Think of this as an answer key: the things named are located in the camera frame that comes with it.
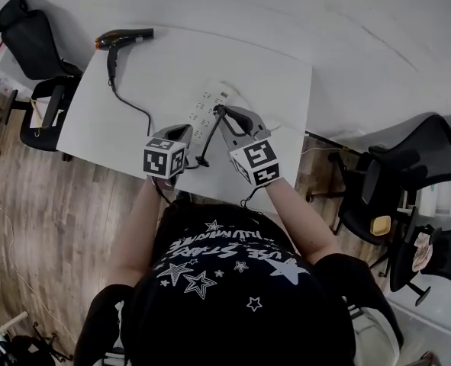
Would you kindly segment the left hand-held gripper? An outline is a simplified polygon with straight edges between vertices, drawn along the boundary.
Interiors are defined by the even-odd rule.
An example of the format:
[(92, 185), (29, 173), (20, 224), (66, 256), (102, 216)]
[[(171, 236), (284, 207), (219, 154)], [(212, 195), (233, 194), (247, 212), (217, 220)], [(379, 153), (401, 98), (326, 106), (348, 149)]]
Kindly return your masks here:
[(143, 171), (166, 180), (182, 172), (192, 135), (190, 124), (172, 125), (154, 133), (144, 146)]

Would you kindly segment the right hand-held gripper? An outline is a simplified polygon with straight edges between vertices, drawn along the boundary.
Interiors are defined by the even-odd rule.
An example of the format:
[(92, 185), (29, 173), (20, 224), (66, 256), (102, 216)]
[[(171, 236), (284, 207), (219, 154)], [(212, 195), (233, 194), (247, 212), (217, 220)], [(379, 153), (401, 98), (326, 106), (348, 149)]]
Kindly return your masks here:
[(262, 118), (245, 108), (218, 104), (213, 109), (221, 117), (221, 133), (234, 168), (253, 187), (263, 187), (281, 177), (279, 159), (270, 130)]

